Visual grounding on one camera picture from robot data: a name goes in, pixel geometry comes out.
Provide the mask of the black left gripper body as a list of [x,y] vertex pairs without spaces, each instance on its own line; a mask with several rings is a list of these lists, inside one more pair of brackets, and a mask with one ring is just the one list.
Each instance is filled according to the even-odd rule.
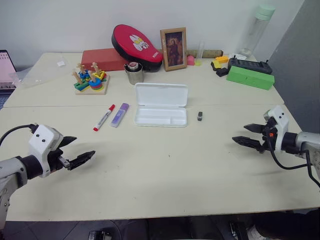
[[47,161],[50,168],[50,173],[56,172],[62,168],[71,170],[71,163],[68,159],[64,158],[63,151],[60,148],[57,148],[54,151],[50,151],[47,156]]

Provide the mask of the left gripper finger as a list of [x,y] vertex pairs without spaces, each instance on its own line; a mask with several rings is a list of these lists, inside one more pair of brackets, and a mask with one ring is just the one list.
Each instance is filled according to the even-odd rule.
[[64,147],[75,141],[77,137],[74,136],[64,136],[62,141],[60,142],[60,147]]
[[90,160],[95,153],[96,153],[96,151],[92,150],[89,152],[85,152],[81,155],[78,155],[74,160],[69,161],[69,165],[68,165],[67,169],[69,171],[71,171],[71,170],[83,165],[88,160]]

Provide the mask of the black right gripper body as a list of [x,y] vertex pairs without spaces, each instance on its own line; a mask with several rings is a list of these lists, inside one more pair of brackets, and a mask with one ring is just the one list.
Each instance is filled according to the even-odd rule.
[[276,140],[278,136],[278,130],[276,128],[276,120],[274,117],[270,117],[265,125],[260,126],[260,133],[262,134],[262,140],[264,143],[261,145],[259,152],[274,151]]

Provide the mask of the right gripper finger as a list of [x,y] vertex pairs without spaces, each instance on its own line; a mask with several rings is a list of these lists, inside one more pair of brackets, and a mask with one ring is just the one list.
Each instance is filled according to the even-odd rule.
[[244,126],[244,128],[253,133],[258,133],[258,134],[261,134],[264,131],[264,125],[256,124],[256,123],[247,124]]
[[245,136],[234,136],[232,137],[232,140],[241,146],[255,149],[260,153],[263,152],[263,146],[258,140],[254,140]]

